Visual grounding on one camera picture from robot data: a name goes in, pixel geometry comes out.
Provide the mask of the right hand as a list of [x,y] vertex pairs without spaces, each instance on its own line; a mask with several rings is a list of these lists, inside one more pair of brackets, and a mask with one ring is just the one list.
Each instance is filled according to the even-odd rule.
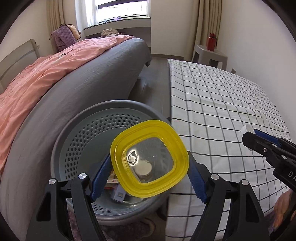
[[287,192],[281,194],[274,206],[275,221],[273,223],[273,229],[276,230],[283,222],[285,213],[288,210],[290,200],[292,198],[293,190],[288,190]]

